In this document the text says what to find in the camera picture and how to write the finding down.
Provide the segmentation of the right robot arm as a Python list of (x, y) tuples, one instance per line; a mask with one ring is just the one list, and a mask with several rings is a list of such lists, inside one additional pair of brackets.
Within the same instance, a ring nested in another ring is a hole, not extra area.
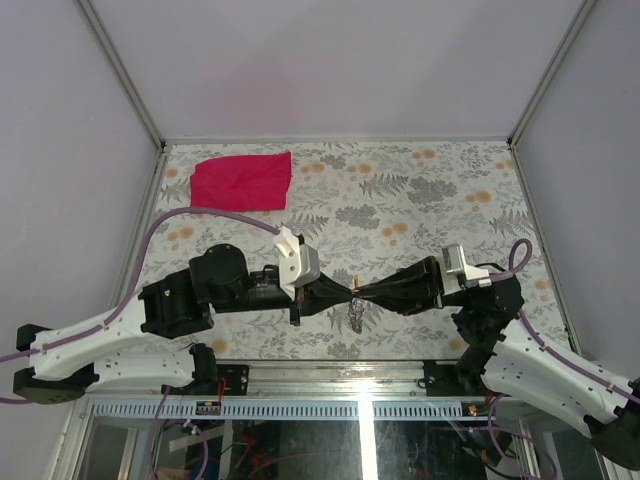
[(611, 462), (639, 468), (639, 384), (537, 332), (513, 270), (472, 266), (454, 246), (378, 282), (356, 298), (402, 315), (452, 307), (468, 348), (456, 365), (467, 394), (506, 394), (573, 427)]

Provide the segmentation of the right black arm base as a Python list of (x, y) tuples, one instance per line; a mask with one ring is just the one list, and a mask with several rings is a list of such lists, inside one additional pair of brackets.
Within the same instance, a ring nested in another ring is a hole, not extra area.
[(416, 386), (428, 397), (466, 396), (467, 390), (460, 383), (456, 362), (452, 360), (423, 360), (422, 377)]

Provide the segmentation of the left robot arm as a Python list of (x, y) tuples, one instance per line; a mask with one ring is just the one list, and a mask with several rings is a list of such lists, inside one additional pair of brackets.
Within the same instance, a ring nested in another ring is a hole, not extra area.
[(184, 351), (143, 354), (139, 347), (209, 330), (220, 313), (286, 310), (298, 324), (348, 302), (351, 291), (319, 273), (316, 259), (303, 245), (276, 265), (249, 271), (240, 249), (215, 245), (110, 312), (58, 330), (24, 325), (16, 343), (29, 365), (15, 373), (13, 392), (41, 405), (91, 392), (164, 387), (178, 394), (213, 394), (220, 380), (212, 348), (195, 343)]

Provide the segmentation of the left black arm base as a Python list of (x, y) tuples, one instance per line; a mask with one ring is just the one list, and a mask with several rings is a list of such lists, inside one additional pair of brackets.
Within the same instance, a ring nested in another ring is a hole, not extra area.
[(217, 366), (217, 375), (220, 396), (246, 396), (249, 373), (250, 367), (245, 364), (219, 364)]

